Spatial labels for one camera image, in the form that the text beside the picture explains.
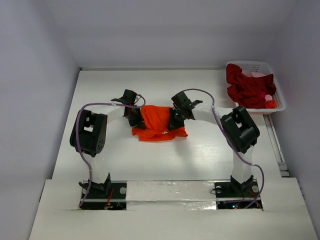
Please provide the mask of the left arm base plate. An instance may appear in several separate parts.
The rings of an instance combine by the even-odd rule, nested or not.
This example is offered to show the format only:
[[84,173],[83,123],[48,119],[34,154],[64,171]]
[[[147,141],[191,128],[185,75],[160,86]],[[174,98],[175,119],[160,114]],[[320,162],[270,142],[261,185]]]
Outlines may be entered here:
[[108,193],[94,183],[91,185],[87,197],[81,204],[82,210],[110,210],[122,211],[127,208],[127,182],[111,181]]

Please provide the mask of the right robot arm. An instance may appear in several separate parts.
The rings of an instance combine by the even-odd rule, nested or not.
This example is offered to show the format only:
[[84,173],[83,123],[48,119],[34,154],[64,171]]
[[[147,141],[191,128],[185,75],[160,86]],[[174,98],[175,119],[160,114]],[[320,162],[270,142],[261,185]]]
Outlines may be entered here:
[[255,187],[252,173],[252,155],[260,130],[248,111],[238,106],[223,108],[202,100],[191,101],[184,91],[171,98],[173,107],[169,109],[168,129],[177,130],[185,125],[185,120],[203,121],[219,127],[233,153],[233,169],[229,181],[215,183],[218,198],[243,198],[251,187]]

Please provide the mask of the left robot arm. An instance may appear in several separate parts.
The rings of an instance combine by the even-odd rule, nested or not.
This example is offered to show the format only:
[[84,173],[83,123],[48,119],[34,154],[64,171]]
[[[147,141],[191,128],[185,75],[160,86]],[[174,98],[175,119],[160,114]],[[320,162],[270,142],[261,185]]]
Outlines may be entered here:
[[106,144],[107,125],[119,118],[126,118],[129,125],[146,129],[142,117],[142,106],[136,105],[142,99],[140,94],[126,89],[120,98],[114,98],[110,103],[87,103],[76,116],[69,143],[75,148],[89,170],[88,181],[79,182],[84,196],[106,199],[111,194],[111,176],[101,160],[94,159],[102,152]]

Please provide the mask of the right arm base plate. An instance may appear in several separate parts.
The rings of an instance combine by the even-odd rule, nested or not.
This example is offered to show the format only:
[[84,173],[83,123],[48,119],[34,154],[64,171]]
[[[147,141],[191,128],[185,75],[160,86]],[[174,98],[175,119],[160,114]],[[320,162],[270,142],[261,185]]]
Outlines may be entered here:
[[253,183],[244,191],[236,192],[232,189],[228,181],[218,181],[214,183],[214,188],[210,191],[215,195],[216,208],[218,210],[245,209],[250,205],[259,193],[258,183]]

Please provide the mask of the orange t shirt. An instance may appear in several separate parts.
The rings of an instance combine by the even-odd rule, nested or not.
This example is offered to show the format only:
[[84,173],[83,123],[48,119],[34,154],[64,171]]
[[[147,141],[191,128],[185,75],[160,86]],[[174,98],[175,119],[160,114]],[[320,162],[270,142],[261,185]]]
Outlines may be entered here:
[[170,122],[169,106],[145,105],[141,109],[145,129],[133,127],[131,133],[144,142],[171,141],[176,137],[186,138],[188,136],[185,127],[169,130]]

